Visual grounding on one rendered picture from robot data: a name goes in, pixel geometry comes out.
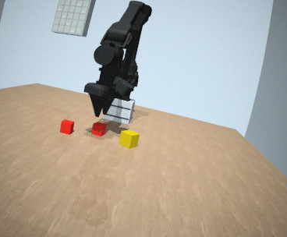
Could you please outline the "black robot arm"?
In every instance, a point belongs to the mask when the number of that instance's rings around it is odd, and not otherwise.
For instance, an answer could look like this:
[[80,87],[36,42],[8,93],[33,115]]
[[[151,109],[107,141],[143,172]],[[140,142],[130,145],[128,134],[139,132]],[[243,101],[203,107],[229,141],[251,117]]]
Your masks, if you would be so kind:
[[[100,65],[118,67],[120,74],[113,74],[108,88],[117,90],[117,99],[131,101],[131,91],[138,84],[136,53],[143,25],[151,16],[152,8],[144,2],[129,1],[126,12],[118,22],[114,22],[101,39],[102,45],[94,52],[94,61]],[[123,59],[124,50],[126,50]],[[122,60],[123,59],[123,60]]]

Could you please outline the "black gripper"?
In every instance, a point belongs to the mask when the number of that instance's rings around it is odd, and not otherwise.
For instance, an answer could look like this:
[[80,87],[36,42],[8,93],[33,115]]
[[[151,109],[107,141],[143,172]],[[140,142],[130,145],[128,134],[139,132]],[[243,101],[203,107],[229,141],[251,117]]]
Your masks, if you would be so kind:
[[99,117],[101,109],[103,114],[107,115],[113,100],[120,96],[117,94],[117,90],[112,85],[112,88],[108,88],[108,81],[111,79],[113,74],[119,76],[121,68],[103,65],[99,70],[101,71],[99,81],[96,83],[88,83],[84,87],[84,92],[90,95],[91,102],[94,106],[94,115]]

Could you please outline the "yellow cube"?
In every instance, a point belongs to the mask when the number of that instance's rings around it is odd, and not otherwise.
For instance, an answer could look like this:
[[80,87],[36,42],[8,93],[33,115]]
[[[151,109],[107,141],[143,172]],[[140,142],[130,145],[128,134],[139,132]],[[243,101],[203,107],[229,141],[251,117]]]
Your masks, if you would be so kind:
[[119,144],[129,149],[137,147],[139,136],[139,133],[135,133],[131,130],[121,131]]

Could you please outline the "red cube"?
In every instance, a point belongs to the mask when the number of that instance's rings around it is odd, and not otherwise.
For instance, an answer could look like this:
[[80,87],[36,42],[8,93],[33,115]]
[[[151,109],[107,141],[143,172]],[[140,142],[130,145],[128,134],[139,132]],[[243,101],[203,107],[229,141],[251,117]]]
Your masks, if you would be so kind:
[[96,136],[103,136],[105,135],[106,127],[106,124],[95,122],[93,125],[92,133]]
[[74,122],[63,120],[61,124],[60,133],[71,134],[73,132]]

